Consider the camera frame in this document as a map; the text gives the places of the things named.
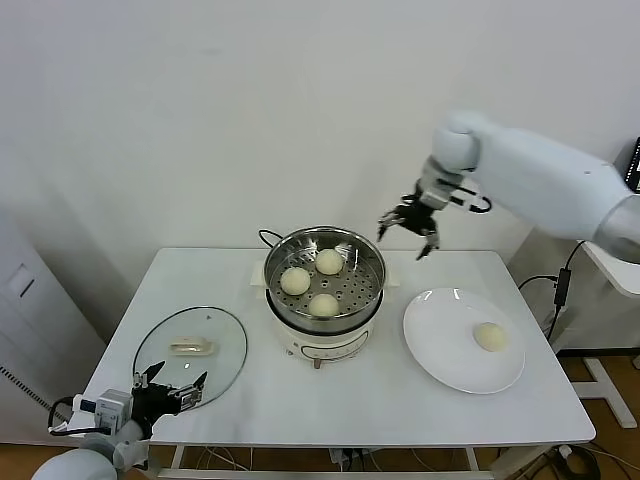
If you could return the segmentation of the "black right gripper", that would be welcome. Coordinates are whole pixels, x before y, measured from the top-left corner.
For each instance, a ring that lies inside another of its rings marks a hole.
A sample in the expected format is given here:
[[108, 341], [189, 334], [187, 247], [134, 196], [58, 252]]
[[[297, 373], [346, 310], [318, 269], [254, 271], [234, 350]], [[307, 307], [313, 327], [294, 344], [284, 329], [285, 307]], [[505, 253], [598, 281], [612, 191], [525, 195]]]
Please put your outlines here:
[[417, 260], [421, 260], [433, 250], [440, 248], [437, 223], [433, 214], [434, 210], [423, 204], [418, 195], [403, 195], [399, 211], [390, 210], [378, 220], [377, 239], [381, 240], [392, 226], [401, 225], [406, 230], [423, 237], [425, 244], [416, 257]]

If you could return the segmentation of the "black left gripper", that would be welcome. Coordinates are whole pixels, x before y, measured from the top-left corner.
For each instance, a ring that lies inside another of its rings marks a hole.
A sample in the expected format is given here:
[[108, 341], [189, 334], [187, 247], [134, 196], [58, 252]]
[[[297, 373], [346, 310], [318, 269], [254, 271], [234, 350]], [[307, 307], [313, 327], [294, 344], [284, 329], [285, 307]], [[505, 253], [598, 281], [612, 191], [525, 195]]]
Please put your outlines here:
[[194, 408], [203, 396], [208, 373], [203, 372], [192, 384], [172, 394], [173, 389], [154, 382], [165, 365], [160, 361], [144, 371], [133, 374], [131, 419], [140, 427], [143, 435], [152, 435], [154, 424], [164, 415], [177, 415], [181, 408]]

